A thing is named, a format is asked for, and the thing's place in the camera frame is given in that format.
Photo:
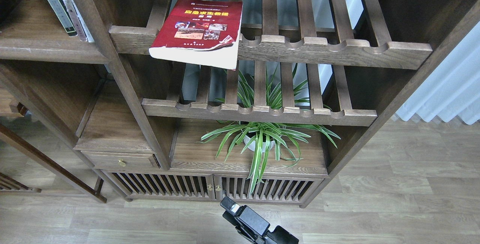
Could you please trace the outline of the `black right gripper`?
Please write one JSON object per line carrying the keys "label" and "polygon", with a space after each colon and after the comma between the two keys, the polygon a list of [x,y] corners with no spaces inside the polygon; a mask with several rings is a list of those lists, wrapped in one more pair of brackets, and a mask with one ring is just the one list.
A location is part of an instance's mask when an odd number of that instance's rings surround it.
{"label": "black right gripper", "polygon": [[235,226],[240,235],[252,244],[298,244],[299,239],[281,226],[271,232],[270,224],[247,205],[240,206],[229,197],[220,204],[226,211],[223,218]]}

